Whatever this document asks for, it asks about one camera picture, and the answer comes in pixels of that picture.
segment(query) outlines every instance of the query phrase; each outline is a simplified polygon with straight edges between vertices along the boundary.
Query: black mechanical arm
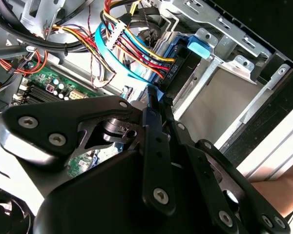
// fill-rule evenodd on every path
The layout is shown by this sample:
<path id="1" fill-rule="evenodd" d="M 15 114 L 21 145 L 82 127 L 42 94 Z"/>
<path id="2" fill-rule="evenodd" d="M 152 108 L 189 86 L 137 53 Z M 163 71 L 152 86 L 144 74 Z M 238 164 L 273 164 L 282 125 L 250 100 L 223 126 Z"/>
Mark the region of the black mechanical arm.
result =
<path id="1" fill-rule="evenodd" d="M 113 142 L 124 150 L 57 181 L 72 157 Z M 154 90 L 142 111 L 117 96 L 12 107 L 0 118 L 1 154 L 12 155 L 34 184 L 38 177 L 55 184 L 43 194 L 35 234 L 290 233 L 209 141 L 191 140 L 169 100 L 158 103 Z"/>

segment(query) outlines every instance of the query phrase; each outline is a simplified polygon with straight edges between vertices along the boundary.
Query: skin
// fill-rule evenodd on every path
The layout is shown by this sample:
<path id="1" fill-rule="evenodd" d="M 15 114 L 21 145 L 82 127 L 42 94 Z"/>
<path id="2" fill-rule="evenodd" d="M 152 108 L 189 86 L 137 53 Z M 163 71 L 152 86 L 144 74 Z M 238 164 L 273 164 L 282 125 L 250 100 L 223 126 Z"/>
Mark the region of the skin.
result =
<path id="1" fill-rule="evenodd" d="M 293 166 L 276 181 L 262 181 L 252 185 L 283 217 L 293 211 Z"/>

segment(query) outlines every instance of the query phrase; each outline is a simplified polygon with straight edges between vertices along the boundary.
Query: metal bracket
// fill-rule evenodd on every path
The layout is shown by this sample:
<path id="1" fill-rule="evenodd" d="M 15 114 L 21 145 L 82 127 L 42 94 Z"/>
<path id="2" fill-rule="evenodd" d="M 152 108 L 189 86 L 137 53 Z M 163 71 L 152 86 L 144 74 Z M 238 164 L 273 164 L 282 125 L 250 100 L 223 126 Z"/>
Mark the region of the metal bracket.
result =
<path id="1" fill-rule="evenodd" d="M 219 67 L 237 75 L 238 77 L 241 77 L 242 79 L 252 84 L 256 84 L 253 80 L 251 80 L 251 72 L 254 70 L 255 65 L 242 55 L 237 55 L 234 60 L 230 62 L 224 62 L 220 64 Z"/>
<path id="2" fill-rule="evenodd" d="M 52 26 L 65 0 L 28 0 L 25 3 L 21 23 L 32 33 L 44 37 L 45 29 Z"/>
<path id="3" fill-rule="evenodd" d="M 272 55 L 264 46 L 249 37 L 238 26 L 226 20 L 203 0 L 173 0 L 172 5 L 182 14 L 198 23 L 208 23 L 230 37 L 255 57 Z"/>
<path id="4" fill-rule="evenodd" d="M 211 48 L 215 48 L 218 44 L 218 39 L 205 28 L 200 28 L 195 33 L 198 39 L 208 44 Z"/>

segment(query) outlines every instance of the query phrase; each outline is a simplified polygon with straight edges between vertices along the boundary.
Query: cable tie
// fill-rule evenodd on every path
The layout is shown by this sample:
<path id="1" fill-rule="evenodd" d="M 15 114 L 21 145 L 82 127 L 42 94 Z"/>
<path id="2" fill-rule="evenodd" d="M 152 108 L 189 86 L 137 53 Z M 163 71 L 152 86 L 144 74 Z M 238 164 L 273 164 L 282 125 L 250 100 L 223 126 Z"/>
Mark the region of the cable tie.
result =
<path id="1" fill-rule="evenodd" d="M 11 62 L 11 68 L 7 70 L 7 74 L 13 74 L 19 67 L 19 61 L 17 59 L 12 60 Z"/>
<path id="2" fill-rule="evenodd" d="M 64 31 L 64 26 L 62 26 L 61 28 L 59 28 L 59 29 L 58 29 L 58 32 L 61 33 L 61 34 L 65 33 L 65 31 Z"/>
<path id="3" fill-rule="evenodd" d="M 64 55 L 68 56 L 67 43 L 64 44 Z"/>

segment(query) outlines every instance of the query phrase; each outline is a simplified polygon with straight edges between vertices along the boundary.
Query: green circuit board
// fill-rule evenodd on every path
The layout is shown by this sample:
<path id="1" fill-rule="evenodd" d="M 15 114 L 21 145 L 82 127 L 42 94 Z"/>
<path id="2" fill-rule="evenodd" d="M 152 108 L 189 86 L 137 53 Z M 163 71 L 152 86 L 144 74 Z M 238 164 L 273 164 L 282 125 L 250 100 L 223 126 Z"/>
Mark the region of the green circuit board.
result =
<path id="1" fill-rule="evenodd" d="M 76 90 L 84 94 L 85 97 L 88 98 L 95 98 L 98 96 L 94 91 L 91 92 L 90 90 L 76 84 L 75 82 L 65 77 L 59 76 L 58 74 L 54 73 L 46 67 L 44 67 L 40 72 L 28 76 L 27 79 L 28 82 L 31 82 L 45 90 L 48 85 L 53 86 L 54 90 L 56 90 L 58 84 L 55 84 L 53 81 L 57 79 L 60 84 L 64 85 L 63 91 L 67 91 L 68 93 L 70 93 L 71 91 Z"/>
<path id="2" fill-rule="evenodd" d="M 90 168 L 92 161 L 93 158 L 88 154 L 83 154 L 71 159 L 68 163 L 68 176 L 74 178 L 86 172 Z"/>

